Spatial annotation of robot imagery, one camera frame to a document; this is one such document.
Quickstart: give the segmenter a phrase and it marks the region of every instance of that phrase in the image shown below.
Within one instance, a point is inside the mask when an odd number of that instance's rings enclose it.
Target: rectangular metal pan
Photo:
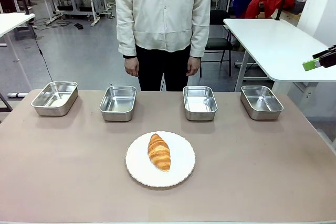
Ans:
[[[212,121],[218,109],[209,87],[187,86],[183,89],[185,116],[190,121]]]
[[[265,86],[243,86],[240,96],[243,105],[254,120],[276,120],[283,106]]]
[[[64,116],[78,97],[78,84],[69,81],[50,82],[31,102],[42,116]]]
[[[100,111],[105,121],[127,122],[133,117],[136,97],[135,87],[111,86],[106,90],[100,104]]]

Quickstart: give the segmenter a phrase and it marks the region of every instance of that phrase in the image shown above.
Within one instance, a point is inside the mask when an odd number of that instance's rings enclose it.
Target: hand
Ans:
[[[188,60],[187,76],[194,76],[201,66],[201,59],[190,56]]]
[[[130,74],[131,76],[138,77],[139,73],[139,61],[138,58],[131,58],[125,59],[125,70],[126,73]]]

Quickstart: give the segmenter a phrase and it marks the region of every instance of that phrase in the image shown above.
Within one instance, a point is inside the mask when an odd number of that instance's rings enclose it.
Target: bread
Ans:
[[[159,135],[154,134],[148,145],[148,155],[151,162],[160,170],[170,170],[170,150],[165,141]]]

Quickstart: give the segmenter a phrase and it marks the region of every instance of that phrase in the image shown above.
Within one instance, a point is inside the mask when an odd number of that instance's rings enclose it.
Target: plate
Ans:
[[[169,146],[171,167],[168,172],[156,168],[148,157],[148,144],[158,134]],[[194,169],[195,153],[180,135],[166,131],[146,133],[138,137],[126,153],[126,168],[138,182],[151,187],[170,187],[184,181]]]

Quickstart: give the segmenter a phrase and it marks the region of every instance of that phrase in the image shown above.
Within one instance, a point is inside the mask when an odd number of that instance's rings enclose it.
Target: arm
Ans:
[[[209,37],[211,0],[194,0],[190,56],[202,57]]]
[[[136,56],[132,0],[115,0],[115,3],[117,7],[119,52],[125,56]]]

